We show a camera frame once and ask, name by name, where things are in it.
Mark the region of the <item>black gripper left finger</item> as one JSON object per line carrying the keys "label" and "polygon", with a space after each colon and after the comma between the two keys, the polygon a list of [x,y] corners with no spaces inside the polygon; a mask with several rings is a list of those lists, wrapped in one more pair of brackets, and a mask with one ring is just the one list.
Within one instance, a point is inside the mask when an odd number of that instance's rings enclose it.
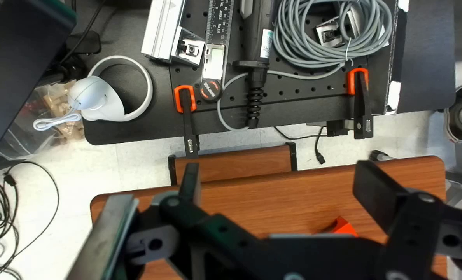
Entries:
{"label": "black gripper left finger", "polygon": [[252,234],[221,213],[210,214],[198,203],[199,164],[185,168],[176,194],[160,202],[160,216],[178,231],[173,262],[246,262],[252,256]]}

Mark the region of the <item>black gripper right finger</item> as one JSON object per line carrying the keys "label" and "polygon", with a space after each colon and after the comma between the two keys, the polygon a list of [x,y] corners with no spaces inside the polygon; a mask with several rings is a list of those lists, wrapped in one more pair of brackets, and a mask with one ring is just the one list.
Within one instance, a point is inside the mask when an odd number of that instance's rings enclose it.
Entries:
{"label": "black gripper right finger", "polygon": [[388,234],[384,256],[434,258],[445,208],[437,196],[405,188],[367,160],[356,163],[353,196]]}

